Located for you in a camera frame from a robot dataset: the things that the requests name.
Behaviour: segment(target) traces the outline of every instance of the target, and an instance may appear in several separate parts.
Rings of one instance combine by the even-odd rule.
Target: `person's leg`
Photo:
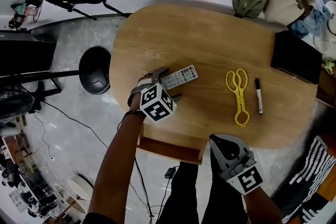
[[[196,179],[198,165],[180,162],[172,180],[172,192],[165,203],[158,224],[198,224]]]
[[[212,186],[202,224],[246,224],[242,196],[218,175],[220,167],[212,151],[211,169]]]

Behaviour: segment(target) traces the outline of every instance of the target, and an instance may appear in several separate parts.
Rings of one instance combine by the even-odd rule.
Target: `yellow tongs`
[[[241,76],[239,75],[239,71],[243,72],[244,75],[245,75],[245,79],[246,79],[246,83],[245,83],[245,86],[241,87]],[[229,74],[232,73],[233,76],[232,76],[232,82],[233,82],[233,85],[236,87],[236,89],[232,89],[229,85],[229,83],[227,82],[227,78],[229,77]],[[238,85],[236,83],[236,74],[237,74],[237,77],[238,77]],[[244,96],[243,96],[243,93],[244,93],[244,90],[247,86],[247,75],[246,75],[246,72],[243,70],[243,69],[238,69],[236,71],[236,73],[234,73],[233,71],[229,71],[227,74],[226,74],[226,85],[227,87],[230,89],[230,91],[234,92],[236,94],[236,97],[237,97],[237,108],[238,108],[238,111],[235,115],[235,122],[241,126],[241,127],[245,127],[245,125],[248,123],[248,121],[250,120],[250,114],[245,110],[245,103],[244,103]],[[247,119],[244,123],[239,123],[238,122],[238,116],[241,112],[244,112],[246,115],[247,115]]]

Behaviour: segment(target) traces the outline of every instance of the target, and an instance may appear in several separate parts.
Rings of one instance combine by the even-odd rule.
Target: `white remote control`
[[[167,90],[170,90],[197,78],[195,67],[191,65],[162,78],[161,82],[166,84]]]

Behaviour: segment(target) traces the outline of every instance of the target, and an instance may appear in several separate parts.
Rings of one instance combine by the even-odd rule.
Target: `person's arm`
[[[244,200],[252,224],[282,224],[279,208],[262,188],[251,191]]]
[[[141,95],[133,97],[130,110],[138,110]],[[127,115],[113,138],[93,189],[89,213],[98,213],[124,223],[128,187],[134,165],[136,143],[145,119],[142,114]]]

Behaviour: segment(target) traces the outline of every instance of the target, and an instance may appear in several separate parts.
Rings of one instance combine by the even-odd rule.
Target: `black marker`
[[[258,98],[258,112],[259,115],[262,115],[263,100],[261,98],[261,89],[259,79],[255,79],[256,89],[257,89],[257,98]]]

